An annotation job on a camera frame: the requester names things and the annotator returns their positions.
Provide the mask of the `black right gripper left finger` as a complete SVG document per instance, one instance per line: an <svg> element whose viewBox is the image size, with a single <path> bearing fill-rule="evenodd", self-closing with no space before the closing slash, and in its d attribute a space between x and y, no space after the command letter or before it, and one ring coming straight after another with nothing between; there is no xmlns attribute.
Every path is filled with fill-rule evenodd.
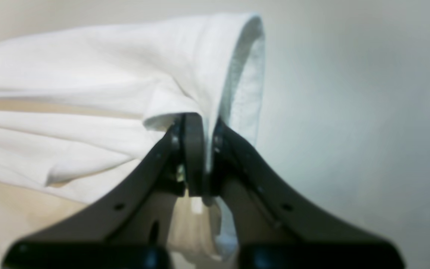
<svg viewBox="0 0 430 269"><path fill-rule="evenodd" d="M3 269L171 269L165 248L178 197L204 193L200 115L175 117L120 184L73 216L13 243Z"/></svg>

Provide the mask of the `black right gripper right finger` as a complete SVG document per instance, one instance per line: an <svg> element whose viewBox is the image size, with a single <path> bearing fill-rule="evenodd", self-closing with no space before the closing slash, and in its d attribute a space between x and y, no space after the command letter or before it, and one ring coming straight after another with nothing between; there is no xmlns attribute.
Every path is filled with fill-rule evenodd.
<svg viewBox="0 0 430 269"><path fill-rule="evenodd" d="M254 147L218 120L203 201L232 213L239 269L404 269L389 240L332 215L291 188Z"/></svg>

